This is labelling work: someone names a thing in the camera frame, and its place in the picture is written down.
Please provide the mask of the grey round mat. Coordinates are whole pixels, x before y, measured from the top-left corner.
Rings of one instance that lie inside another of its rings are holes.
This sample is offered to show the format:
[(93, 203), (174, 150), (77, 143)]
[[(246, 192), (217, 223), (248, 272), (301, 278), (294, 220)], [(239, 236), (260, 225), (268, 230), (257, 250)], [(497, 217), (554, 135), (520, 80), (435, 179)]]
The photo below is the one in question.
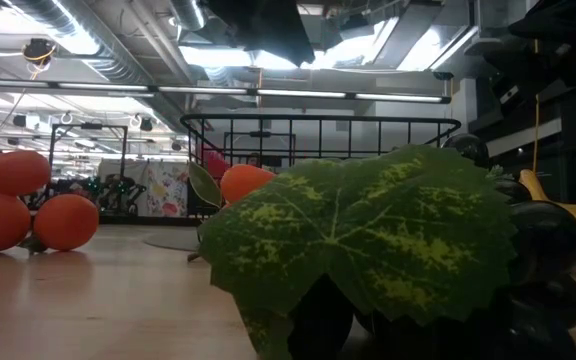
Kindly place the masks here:
[(193, 252), (199, 247), (199, 236), (195, 228), (161, 227), (149, 231), (143, 242), (154, 247)]

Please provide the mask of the person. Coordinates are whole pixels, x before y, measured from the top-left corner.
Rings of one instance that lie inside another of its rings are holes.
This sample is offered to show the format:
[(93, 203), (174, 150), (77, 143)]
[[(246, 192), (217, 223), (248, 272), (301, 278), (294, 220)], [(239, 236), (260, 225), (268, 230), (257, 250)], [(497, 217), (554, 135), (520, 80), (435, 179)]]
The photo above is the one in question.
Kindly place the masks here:
[(246, 164), (262, 168), (267, 171), (276, 172), (282, 167), (282, 159), (274, 155), (253, 152), (248, 155)]

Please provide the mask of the orange tangerine cluster with leaves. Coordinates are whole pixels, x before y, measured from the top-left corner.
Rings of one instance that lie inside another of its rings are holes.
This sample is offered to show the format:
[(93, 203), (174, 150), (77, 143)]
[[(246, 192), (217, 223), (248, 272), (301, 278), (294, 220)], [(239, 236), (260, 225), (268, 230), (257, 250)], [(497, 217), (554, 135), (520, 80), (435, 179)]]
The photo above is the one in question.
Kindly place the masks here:
[(43, 155), (35, 151), (0, 153), (0, 251), (15, 246), (31, 252), (70, 251), (96, 233), (99, 211), (79, 195), (57, 195), (31, 213), (20, 197), (50, 180), (51, 168)]
[(204, 166), (195, 162), (188, 164), (190, 184), (196, 195), (204, 202), (221, 208), (223, 203), (232, 204), (271, 181), (273, 172), (247, 164), (235, 164), (220, 179), (213, 178)]

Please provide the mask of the dark shelving unit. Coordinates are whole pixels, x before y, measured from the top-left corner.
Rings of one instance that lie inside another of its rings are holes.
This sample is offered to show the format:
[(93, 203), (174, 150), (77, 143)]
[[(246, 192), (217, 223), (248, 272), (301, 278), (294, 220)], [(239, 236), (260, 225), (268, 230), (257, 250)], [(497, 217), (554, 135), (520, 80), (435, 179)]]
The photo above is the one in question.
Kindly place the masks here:
[(493, 158), (518, 177), (532, 170), (549, 199), (576, 204), (576, 91), (564, 93), (555, 85), (536, 97), (536, 103), (499, 119), (490, 79), (478, 95), (483, 110), (470, 130), (484, 140)]

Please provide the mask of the dark grape bunch with leaf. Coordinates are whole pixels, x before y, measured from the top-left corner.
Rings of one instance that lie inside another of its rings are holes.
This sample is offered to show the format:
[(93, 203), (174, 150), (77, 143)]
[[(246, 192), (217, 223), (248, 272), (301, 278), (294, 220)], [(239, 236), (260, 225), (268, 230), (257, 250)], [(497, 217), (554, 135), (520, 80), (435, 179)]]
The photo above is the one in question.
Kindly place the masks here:
[(260, 360), (576, 360), (576, 219), (462, 134), (307, 159), (199, 230)]

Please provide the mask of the large silver air duct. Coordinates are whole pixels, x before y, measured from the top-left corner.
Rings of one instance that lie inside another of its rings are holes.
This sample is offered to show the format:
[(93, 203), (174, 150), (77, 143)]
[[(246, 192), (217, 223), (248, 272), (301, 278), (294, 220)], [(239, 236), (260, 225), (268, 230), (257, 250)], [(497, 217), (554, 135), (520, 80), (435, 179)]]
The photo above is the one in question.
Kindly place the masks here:
[[(98, 15), (96, 0), (3, 0), (22, 17), (40, 25), (61, 47), (115, 83), (146, 84), (153, 76), (138, 62), (117, 33)], [(112, 10), (128, 15), (174, 74), (173, 79), (191, 83), (192, 75), (181, 52), (159, 24), (154, 0), (103, 0)]]

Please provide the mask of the long ceiling light bar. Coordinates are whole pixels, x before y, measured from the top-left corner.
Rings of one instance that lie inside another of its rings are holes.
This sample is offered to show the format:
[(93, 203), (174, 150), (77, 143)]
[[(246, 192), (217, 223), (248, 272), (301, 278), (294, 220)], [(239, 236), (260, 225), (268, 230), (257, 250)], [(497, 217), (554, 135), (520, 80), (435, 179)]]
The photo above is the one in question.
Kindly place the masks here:
[(268, 88), (218, 88), (197, 86), (160, 86), (160, 85), (129, 85), (111, 83), (86, 83), (86, 82), (58, 82), (38, 80), (9, 80), (0, 79), (0, 88), (30, 89), (43, 91), (55, 89), (60, 91), (89, 91), (101, 92), (108, 96), (126, 97), (153, 97), (161, 94), (190, 94), (190, 95), (228, 95), (228, 96), (253, 96), (253, 97), (296, 97), (296, 98), (321, 98), (334, 100), (357, 100), (401, 103), (428, 103), (448, 104), (452, 98), (437, 95), (413, 95), (398, 93), (357, 93), (340, 91), (315, 91), (315, 90), (287, 90)]

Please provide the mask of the black hanging ceiling device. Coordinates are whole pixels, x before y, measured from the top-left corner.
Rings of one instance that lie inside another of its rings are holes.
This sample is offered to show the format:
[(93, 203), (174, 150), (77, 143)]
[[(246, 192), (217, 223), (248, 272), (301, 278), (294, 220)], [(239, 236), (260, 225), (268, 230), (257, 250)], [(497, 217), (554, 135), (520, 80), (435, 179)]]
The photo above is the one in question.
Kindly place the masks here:
[(37, 67), (44, 67), (49, 65), (56, 50), (56, 43), (43, 38), (32, 38), (22, 48), (22, 56), (27, 62)]

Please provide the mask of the floral patterned cloth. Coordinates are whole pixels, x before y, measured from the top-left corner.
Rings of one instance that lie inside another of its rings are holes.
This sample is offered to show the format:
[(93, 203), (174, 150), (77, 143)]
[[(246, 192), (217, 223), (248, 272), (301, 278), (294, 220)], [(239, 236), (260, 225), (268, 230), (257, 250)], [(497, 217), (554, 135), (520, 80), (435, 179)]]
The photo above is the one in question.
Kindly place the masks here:
[(146, 172), (146, 213), (152, 217), (188, 215), (188, 166), (184, 162), (150, 162)]

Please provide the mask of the black wire basket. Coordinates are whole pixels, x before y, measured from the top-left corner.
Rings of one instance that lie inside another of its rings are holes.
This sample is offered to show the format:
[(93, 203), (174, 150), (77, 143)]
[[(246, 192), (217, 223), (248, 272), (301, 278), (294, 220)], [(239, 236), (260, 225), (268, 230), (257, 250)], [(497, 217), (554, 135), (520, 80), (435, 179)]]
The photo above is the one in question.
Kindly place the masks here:
[[(407, 144), (430, 144), (461, 128), (457, 120), (319, 114), (190, 114), (180, 119), (188, 131), (190, 162), (204, 166), (203, 151), (220, 152), (230, 166), (246, 164), (250, 153), (282, 159), (275, 175), (307, 159), (366, 158)], [(201, 200), (188, 178), (188, 214), (207, 217), (221, 208)]]

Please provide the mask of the black background rig frame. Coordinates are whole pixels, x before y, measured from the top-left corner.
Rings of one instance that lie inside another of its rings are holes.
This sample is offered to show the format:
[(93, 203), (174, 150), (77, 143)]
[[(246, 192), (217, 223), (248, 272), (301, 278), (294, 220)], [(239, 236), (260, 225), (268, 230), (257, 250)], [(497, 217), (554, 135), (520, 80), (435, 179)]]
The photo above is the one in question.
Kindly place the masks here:
[(52, 126), (48, 161), (65, 179), (110, 174), (125, 176), (128, 127), (99, 122), (57, 123)]

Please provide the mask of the background robot arms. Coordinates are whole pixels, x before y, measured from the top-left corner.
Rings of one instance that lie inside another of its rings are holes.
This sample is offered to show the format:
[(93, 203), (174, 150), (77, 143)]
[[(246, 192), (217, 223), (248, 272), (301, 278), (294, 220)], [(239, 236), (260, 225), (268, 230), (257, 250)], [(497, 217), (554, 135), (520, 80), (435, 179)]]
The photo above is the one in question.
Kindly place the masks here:
[(42, 188), (20, 199), (30, 210), (38, 210), (52, 197), (75, 194), (91, 201), (102, 215), (137, 216), (137, 202), (146, 190), (130, 177), (110, 174), (105, 178), (57, 179), (50, 183), (49, 189)]

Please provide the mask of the pale green artificial plant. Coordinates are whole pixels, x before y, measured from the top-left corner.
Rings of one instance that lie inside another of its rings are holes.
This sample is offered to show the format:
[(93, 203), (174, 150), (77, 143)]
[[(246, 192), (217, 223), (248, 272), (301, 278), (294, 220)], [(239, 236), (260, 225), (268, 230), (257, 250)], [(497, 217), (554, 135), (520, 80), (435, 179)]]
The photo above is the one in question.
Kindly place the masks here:
[(514, 176), (511, 173), (506, 173), (504, 168), (500, 165), (493, 165), (488, 170), (486, 178), (493, 181), (514, 180)]

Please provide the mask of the round silver air duct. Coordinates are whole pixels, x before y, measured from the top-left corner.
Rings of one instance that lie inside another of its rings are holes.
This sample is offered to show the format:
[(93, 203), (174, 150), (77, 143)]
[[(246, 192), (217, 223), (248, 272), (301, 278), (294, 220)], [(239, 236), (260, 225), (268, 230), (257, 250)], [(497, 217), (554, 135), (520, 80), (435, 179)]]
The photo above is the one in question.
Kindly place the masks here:
[(205, 27), (207, 17), (199, 0), (169, 0), (178, 24), (187, 31), (198, 31)]

